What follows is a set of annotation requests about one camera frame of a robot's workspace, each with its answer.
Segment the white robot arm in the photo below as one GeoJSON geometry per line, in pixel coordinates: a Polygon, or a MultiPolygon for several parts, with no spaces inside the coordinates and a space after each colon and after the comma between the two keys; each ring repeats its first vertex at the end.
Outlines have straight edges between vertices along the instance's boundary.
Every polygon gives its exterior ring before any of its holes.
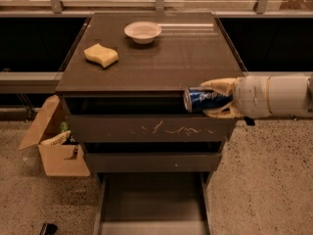
{"type": "Polygon", "coordinates": [[[312,77],[297,75],[248,75],[212,79],[201,84],[233,100],[204,110],[212,118],[312,117],[312,77]]]}

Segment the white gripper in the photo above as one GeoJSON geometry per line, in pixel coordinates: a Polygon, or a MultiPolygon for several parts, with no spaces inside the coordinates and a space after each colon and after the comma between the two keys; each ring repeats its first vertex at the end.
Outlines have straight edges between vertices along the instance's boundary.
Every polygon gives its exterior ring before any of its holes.
{"type": "Polygon", "coordinates": [[[246,76],[218,78],[203,82],[202,90],[214,91],[224,96],[233,94],[231,102],[216,109],[203,110],[210,118],[265,118],[270,116],[268,107],[267,77],[246,76]]]}

